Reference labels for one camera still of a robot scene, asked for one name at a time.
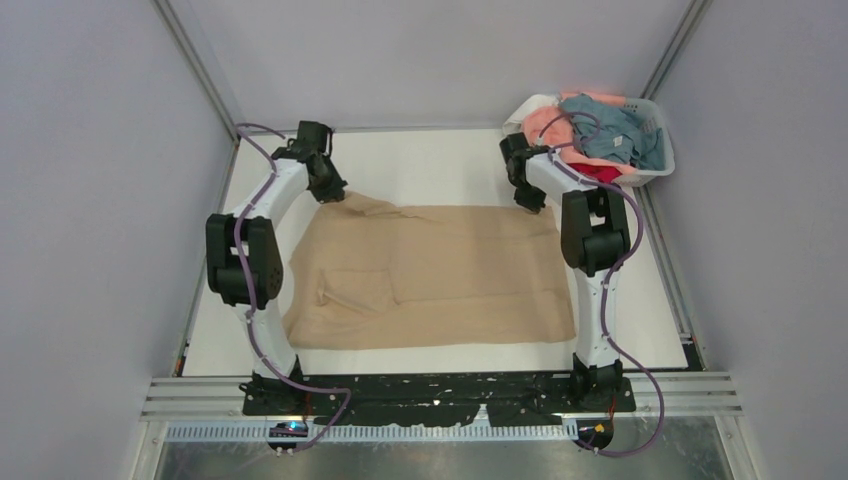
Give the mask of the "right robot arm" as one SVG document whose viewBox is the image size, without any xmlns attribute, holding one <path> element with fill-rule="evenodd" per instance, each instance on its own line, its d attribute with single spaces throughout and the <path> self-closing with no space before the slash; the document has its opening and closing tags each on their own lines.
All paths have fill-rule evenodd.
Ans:
<svg viewBox="0 0 848 480">
<path fill-rule="evenodd" d="M 624 199 L 558 160 L 522 133 L 499 142 L 515 202 L 539 213 L 550 199 L 560 208 L 560 250 L 577 286 L 577 340 L 566 399 L 585 411 L 608 411 L 624 393 L 615 326 L 617 262 L 631 250 Z"/>
</svg>

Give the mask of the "beige t shirt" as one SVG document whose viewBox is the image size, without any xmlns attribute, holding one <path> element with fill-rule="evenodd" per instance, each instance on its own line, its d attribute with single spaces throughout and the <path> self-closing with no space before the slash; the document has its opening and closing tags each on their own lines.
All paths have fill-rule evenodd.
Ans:
<svg viewBox="0 0 848 480">
<path fill-rule="evenodd" d="M 575 326 L 550 208 L 321 206 L 294 249 L 282 323 L 301 349 L 558 343 Z"/>
</svg>

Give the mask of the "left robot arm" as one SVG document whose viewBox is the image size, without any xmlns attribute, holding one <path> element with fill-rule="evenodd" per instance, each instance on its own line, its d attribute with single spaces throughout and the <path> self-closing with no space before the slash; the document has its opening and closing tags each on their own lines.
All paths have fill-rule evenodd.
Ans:
<svg viewBox="0 0 848 480">
<path fill-rule="evenodd" d="M 343 412 L 351 399 L 344 387 L 313 387 L 295 380 L 298 356 L 282 325 L 293 302 L 295 279 L 288 272 L 276 239 L 276 228 L 304 192 L 319 203 L 340 201 L 346 181 L 331 160 L 333 129 L 317 121 L 300 121 L 296 134 L 277 136 L 283 145 L 273 152 L 253 139 L 255 130 L 273 134 L 256 123 L 236 127 L 241 139 L 268 164 L 264 179 L 230 212 L 210 215 L 205 224 L 207 283 L 230 306 L 244 326 L 253 358 L 254 384 L 268 390 L 280 412 L 293 414 L 307 394 L 339 401 Z"/>
</svg>

